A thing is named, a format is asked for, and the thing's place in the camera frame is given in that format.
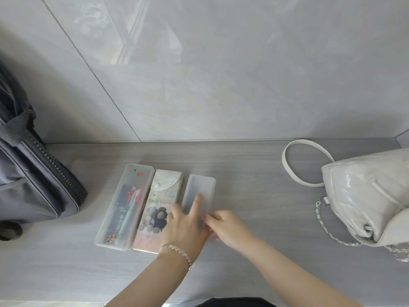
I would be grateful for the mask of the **printed pencil pouch with flap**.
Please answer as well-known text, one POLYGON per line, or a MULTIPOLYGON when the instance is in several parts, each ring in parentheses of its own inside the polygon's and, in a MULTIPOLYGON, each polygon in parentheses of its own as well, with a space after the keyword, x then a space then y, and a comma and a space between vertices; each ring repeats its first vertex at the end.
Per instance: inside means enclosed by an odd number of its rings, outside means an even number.
POLYGON ((171 206, 179 198, 183 174, 157 169, 142 213, 133 250, 158 254, 171 206))

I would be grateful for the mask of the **person's right hand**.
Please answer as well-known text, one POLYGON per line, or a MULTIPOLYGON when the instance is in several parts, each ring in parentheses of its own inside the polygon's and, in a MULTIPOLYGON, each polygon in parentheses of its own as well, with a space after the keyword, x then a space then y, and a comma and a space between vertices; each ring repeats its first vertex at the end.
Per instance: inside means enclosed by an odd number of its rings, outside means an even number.
POLYGON ((216 235, 220 241, 232 249, 243 252, 257 240, 244 223, 230 210, 224 212, 224 235, 216 235))

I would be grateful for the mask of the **person's right forearm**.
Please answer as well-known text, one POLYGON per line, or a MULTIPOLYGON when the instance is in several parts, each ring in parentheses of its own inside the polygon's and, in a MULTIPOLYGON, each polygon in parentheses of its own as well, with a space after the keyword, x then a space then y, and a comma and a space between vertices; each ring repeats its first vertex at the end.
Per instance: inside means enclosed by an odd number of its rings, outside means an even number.
POLYGON ((362 307, 253 235, 232 248, 253 263, 288 307, 362 307))

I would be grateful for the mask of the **clear plastic pencil case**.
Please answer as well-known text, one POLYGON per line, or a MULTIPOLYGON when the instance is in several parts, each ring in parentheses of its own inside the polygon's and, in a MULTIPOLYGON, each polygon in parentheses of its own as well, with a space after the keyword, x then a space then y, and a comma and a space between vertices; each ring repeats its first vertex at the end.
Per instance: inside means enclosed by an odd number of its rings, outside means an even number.
POLYGON ((95 245, 120 251, 131 249, 154 173, 151 166, 126 165, 96 235, 95 245))

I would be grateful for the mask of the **person's left hand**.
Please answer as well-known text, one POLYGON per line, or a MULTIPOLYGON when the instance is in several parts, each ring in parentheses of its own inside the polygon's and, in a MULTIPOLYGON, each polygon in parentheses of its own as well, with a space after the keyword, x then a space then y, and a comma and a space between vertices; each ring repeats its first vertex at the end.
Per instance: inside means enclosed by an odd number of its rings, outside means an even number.
POLYGON ((189 214, 184 214, 179 204, 171 206, 167 225, 162 233, 160 254, 174 251, 193 264, 199 257, 208 237, 206 227, 198 232, 198 217, 201 208, 201 195, 197 194, 189 214))

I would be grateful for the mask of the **black patterned pen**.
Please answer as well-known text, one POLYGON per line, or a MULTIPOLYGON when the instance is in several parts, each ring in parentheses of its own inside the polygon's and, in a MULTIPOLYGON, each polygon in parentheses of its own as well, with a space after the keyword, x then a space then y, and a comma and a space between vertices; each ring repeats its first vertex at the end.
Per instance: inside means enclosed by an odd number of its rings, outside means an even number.
POLYGON ((118 235, 124 223, 125 217, 130 208, 131 199, 137 188, 129 184, 124 184, 115 199, 114 213, 107 230, 108 236, 118 235))

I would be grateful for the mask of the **grey backpack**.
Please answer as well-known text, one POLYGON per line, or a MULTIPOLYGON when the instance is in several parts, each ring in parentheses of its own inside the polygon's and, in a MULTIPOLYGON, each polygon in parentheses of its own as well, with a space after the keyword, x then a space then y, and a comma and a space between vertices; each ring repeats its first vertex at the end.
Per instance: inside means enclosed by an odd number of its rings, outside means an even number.
POLYGON ((0 241, 22 224, 79 213, 88 192, 52 155, 34 129, 36 113, 18 79, 0 60, 0 241))

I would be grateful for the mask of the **frosted plastic pencil case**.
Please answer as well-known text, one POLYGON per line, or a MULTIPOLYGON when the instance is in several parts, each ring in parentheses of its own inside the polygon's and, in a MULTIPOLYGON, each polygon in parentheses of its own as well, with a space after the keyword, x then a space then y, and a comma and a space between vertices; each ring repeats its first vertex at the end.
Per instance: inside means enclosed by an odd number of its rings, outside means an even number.
POLYGON ((199 233, 201 233, 204 227, 202 216, 204 214, 210 213, 215 186, 215 178, 194 174, 189 175, 184 196, 181 202, 181 210, 184 214, 189 214, 196 195, 201 195, 201 208, 198 217, 199 233))

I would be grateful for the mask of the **white glossy handbag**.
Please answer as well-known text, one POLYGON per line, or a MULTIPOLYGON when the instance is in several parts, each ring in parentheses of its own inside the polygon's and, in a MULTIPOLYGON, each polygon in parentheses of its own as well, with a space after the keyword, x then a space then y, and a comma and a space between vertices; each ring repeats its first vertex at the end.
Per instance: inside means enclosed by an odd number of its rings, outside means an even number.
POLYGON ((332 211, 360 243, 409 243, 409 148, 373 153, 321 169, 332 211))

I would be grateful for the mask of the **teal pen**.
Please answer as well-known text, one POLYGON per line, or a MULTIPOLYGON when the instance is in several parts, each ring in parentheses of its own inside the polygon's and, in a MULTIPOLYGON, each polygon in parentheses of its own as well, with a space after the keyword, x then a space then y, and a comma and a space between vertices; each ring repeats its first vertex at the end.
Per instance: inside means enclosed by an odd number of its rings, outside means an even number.
POLYGON ((128 191, 128 200, 129 205, 126 210, 124 221, 120 227, 119 231, 119 240, 117 244, 121 247, 122 250, 129 249, 130 236, 134 231, 134 220, 136 216, 136 211, 140 204, 140 197, 145 185, 141 185, 139 188, 132 186, 128 191))

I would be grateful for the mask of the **person's left forearm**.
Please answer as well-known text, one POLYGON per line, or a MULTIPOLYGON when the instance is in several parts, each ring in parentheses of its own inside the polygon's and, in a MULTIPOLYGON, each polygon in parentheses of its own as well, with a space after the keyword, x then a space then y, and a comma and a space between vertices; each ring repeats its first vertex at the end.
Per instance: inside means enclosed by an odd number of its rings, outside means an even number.
POLYGON ((165 248, 105 307, 162 307, 180 286, 189 268, 183 253, 165 248))

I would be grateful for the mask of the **person's black clothing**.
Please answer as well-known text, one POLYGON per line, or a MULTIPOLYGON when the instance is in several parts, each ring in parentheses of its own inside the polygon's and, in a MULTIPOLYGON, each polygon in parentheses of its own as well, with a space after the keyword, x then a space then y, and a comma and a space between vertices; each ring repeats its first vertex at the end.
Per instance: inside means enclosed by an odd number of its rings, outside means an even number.
POLYGON ((277 307, 263 298, 238 297, 238 298, 211 298, 195 307, 277 307))

